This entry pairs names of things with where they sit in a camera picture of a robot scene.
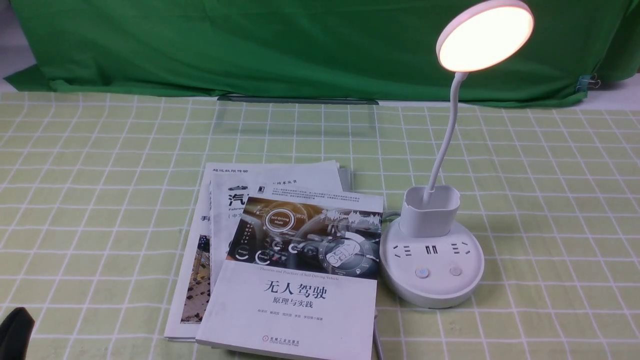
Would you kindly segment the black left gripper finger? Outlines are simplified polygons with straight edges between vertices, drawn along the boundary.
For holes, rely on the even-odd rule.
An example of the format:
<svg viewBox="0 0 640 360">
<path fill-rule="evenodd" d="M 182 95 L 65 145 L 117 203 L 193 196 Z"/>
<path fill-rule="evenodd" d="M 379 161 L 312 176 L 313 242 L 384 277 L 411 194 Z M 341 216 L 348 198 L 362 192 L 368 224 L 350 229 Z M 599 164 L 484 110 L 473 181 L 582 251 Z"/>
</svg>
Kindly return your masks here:
<svg viewBox="0 0 640 360">
<path fill-rule="evenodd" d="M 13 309 L 0 326 L 0 358 L 25 360 L 35 320 L 25 307 Z"/>
</svg>

